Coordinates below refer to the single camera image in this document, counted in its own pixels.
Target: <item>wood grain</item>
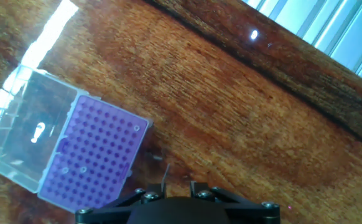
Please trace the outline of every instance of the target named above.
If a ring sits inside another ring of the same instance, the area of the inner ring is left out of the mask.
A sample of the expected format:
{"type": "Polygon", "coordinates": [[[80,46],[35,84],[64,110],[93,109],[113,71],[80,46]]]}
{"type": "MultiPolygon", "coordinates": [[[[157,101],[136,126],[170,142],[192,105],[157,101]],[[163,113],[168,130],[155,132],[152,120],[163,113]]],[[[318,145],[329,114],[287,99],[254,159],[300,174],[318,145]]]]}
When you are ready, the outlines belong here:
{"type": "Polygon", "coordinates": [[[362,78],[274,21],[240,0],[148,1],[362,137],[362,78]]]}
{"type": "MultiPolygon", "coordinates": [[[[44,5],[35,9],[43,15],[58,5],[32,3],[44,5]]],[[[145,1],[74,3],[79,11],[41,68],[153,119],[125,192],[160,182],[170,164],[169,195],[188,195],[196,180],[254,202],[276,201],[283,223],[362,223],[359,139],[145,1]]],[[[17,27],[39,27],[28,8],[14,14],[22,15],[7,28],[14,39],[30,37],[17,27]]],[[[3,16],[0,29],[6,24],[3,16]]],[[[30,41],[9,46],[22,52],[30,41]]],[[[0,53],[0,66],[5,61],[0,53]]],[[[6,75],[0,70],[0,83],[6,75]]],[[[0,176],[0,223],[74,220],[0,176]]]]}

